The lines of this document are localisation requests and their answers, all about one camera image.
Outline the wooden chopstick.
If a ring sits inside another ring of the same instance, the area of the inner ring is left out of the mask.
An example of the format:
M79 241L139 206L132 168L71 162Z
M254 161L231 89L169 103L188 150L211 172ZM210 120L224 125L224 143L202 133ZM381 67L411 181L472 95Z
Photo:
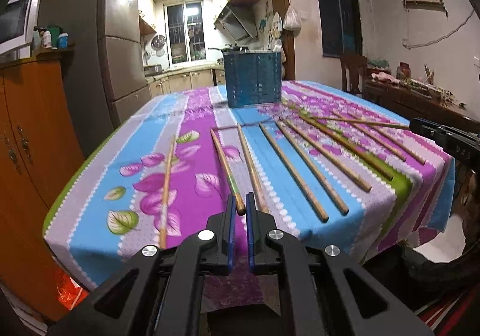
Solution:
M410 130L409 126L395 124L395 123L384 123L378 121L369 121L369 120L358 120L358 119L349 119L349 118L339 118L339 117L306 117L300 116L302 119L309 119L309 120L330 120L330 121L340 121L345 123L352 123L358 125L366 125L366 126L377 126L383 128L391 128L391 129L402 129L402 130Z
M323 187L326 194L332 200L336 208L340 211L340 213L346 216L349 212L349 207L345 204L343 199L337 193L337 191L332 187L332 185L327 180L326 176L317 168L315 164L310 160L306 151L295 142L295 139L290 133L286 130L286 126L283 125L279 120L276 121L276 125L283 133L284 137L289 141L290 145L295 149L295 151L300 155L301 159L304 163L308 166L310 171L312 172L313 176L320 182L321 186Z
M371 166L378 173L380 173L387 181L393 180L394 175L391 173L391 171L386 169L382 164L380 164L377 157L375 157L373 154L369 153L368 151L360 150L360 148L357 145L355 145L353 142L346 140L346 138L343 138L335 131L329 129L327 126L321 125L318 121L313 120L312 118L306 117L304 114L300 114L299 118L305 121L306 123L310 124L310 126L313 126L316 129L319 129L322 133L329 136L332 140L337 142L339 145L345 147L351 153L358 156L360 159L366 162L367 165Z
M168 198L169 198L169 185L171 178L171 170L173 163L173 154L175 149L176 136L173 135L168 156L166 160L165 173L164 173L164 186L162 193L161 213L160 213L160 237L159 244L160 249L163 250L167 246L167 220L168 220Z
M239 188L237 186L237 183L234 179L233 172L229 166L229 163L226 158L226 154L224 153L224 150L222 148L222 145L220 143L219 138L216 136L216 133L213 129L210 129L212 141L214 143L214 146L216 148L216 154L218 156L219 162L221 163L221 167L224 171L224 174L226 175L226 179L228 182L228 186L230 189L231 195L233 195L233 198L235 199L236 202L236 210L237 214L239 216L244 216L247 212L246 206L244 204L244 201L242 200Z
M293 177L295 180L297 186L299 189L302 191L304 194L305 198L308 200L309 204L311 207L315 210L316 214L318 215L319 219L326 223L329 220L329 215L326 212L326 210L323 208L323 206L320 204L320 201L317 199L317 197L314 195L312 190L308 187L306 181L299 175L298 171L292 165L290 160L287 158L285 153L281 150L279 147L278 143L275 141L273 136L267 131L264 125L260 124L260 129L266 139L268 140L269 144L271 145L272 149L275 150L277 156L283 163L283 165L286 167L287 171L290 173L290 175Z
M425 165L426 161L423 159L421 156L417 155L415 152L409 150L405 145L403 145L400 141L396 140L395 138L391 137L387 132L384 130L378 129L377 127L373 126L373 130L375 130L377 133L381 134L384 138L389 140L390 142L394 143L394 145L397 145L401 150L405 151L407 154L409 154L413 159L415 159L419 164Z
M350 122L350 125L353 126L355 129L359 130L364 135L370 137L372 140L374 140L374 142L384 147L386 150L389 150L390 153L392 153L393 155L401 159L403 162L406 161L407 158L399 150L397 150L396 148L390 146L389 144L381 140L377 135L370 133L368 130L363 129L362 127L358 126L357 124L354 124L353 122Z
M250 182L252 185L252 189L256 198L256 205L261 212L269 213L269 208L264 198L264 193L260 184L259 176L256 171L256 167L254 165L249 146L247 145L247 140L244 136L242 128L240 125L237 125L238 136L242 146L242 151L245 157L247 170L250 176Z
M372 186L368 184L368 182L363 179L359 174L357 174L354 170L347 167L343 162L338 159L333 153L326 150L319 142L315 141L311 136L309 136L305 131L301 130L298 126L294 125L287 119L281 119L281 122L287 125L290 129L292 129L296 134L301 136L306 142L312 145L317 151L319 151L323 156L325 156L334 166L337 167L342 173L344 173L352 182L355 183L357 187L362 189L364 192L369 193L372 189Z

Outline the kitchen base cabinets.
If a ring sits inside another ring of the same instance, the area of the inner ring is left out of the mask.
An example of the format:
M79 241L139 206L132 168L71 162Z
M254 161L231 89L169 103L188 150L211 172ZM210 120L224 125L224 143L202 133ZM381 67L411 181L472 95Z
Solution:
M224 85L224 66L207 64L180 68L146 77L151 97L181 93L191 89Z

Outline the kitchen window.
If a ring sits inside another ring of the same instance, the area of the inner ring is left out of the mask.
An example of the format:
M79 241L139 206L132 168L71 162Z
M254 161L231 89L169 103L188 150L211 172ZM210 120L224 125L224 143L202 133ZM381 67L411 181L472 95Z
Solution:
M164 8L169 57L173 65L205 60L202 3L178 3Z

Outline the dark wooden side table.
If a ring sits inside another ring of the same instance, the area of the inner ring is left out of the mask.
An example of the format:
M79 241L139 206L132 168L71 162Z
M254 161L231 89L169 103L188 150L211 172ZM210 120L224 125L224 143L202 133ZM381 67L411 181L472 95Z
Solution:
M367 80L362 87L362 97L408 120L421 117L468 133L479 133L479 117L472 112L459 107L442 107L432 98L401 86Z

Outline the colourful floral tablecloth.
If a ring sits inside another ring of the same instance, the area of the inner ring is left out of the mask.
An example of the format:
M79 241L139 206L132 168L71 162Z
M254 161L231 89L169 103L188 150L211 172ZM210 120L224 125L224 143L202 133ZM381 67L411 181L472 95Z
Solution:
M360 126L399 150L403 162L349 123L329 121L331 130L368 151L394 175L387 181L362 159L300 114L358 117L405 124L373 103L313 81L287 81L281 103L231 108L223 86L193 89L152 99L95 150L50 209L43 238L56 259L84 287L95 289L126 260L159 241L164 173L176 136L169 185L167 244L178 246L225 209L229 186L211 138L219 138L241 195L251 180L241 148L241 126L277 227L310 247L334 244L364 262L407 240L422 245L443 232L451 214L455 161L434 142L402 129L382 129L425 159L419 164L375 130ZM281 122L301 128L372 186L357 187L312 145ZM345 204L342 215L300 155L276 125L279 120L325 175ZM265 126L329 215L322 222L262 133Z

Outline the wooden chair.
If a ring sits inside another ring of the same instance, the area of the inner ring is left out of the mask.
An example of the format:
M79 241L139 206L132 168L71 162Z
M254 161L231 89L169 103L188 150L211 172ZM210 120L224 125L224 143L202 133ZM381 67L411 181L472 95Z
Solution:
M360 82L367 75L368 59L357 53L344 53L340 56L342 70L342 91L360 95Z

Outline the dark window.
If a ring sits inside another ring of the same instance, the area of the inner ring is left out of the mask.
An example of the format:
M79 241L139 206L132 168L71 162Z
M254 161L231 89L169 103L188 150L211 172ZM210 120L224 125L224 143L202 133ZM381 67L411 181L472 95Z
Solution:
M358 0L318 0L323 56L362 54Z

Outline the blue perforated utensil holder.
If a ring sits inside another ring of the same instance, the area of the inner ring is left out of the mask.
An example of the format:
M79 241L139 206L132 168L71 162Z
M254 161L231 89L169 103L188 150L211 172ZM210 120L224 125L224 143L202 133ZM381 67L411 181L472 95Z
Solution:
M229 107L281 101L280 52L227 52L224 54L224 72Z

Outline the orange wooden cabinet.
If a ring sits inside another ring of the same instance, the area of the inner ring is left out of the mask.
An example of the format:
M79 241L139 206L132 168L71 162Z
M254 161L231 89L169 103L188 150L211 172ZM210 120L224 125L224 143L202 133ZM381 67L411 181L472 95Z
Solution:
M58 55L1 65L1 281L50 321L59 267L42 226L84 161L69 115Z

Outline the white plastic bag hanging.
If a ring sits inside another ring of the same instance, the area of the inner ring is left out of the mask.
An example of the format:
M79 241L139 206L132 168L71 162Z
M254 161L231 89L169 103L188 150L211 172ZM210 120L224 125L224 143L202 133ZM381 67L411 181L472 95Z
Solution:
M283 29L296 32L300 31L302 28L301 17L295 8L289 5L285 17L283 19Z

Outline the range hood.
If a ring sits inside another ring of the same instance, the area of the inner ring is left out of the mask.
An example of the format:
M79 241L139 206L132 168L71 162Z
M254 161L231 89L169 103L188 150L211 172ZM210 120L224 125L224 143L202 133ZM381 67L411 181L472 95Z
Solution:
M236 43L250 42L258 37L255 17L250 8L226 5L216 17L214 26L227 33Z

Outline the green container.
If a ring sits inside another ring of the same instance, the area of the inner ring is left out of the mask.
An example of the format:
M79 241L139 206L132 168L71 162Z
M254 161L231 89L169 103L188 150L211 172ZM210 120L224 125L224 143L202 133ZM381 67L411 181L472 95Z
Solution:
M52 47L57 47L59 35L64 31L63 28L58 25L49 24L47 25L47 30L49 31L51 36Z

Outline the white bottle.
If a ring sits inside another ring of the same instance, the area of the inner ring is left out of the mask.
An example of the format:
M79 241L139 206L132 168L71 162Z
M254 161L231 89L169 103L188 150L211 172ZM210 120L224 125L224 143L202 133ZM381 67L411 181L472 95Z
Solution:
M41 47L45 49L52 48L52 36L48 29L42 29L39 31L41 38Z

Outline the silver refrigerator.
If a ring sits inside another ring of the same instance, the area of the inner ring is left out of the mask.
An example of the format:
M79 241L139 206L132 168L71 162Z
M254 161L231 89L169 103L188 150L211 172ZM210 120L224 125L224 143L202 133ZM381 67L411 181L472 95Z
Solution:
M74 46L64 93L84 156L151 98L143 72L137 0L40 0L38 23Z

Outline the white microwave oven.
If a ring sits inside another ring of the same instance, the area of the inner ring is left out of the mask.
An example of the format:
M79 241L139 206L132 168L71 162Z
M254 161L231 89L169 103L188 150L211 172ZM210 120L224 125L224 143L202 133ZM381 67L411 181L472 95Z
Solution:
M32 44L38 3L39 0L9 0L6 10L1 14L1 55Z

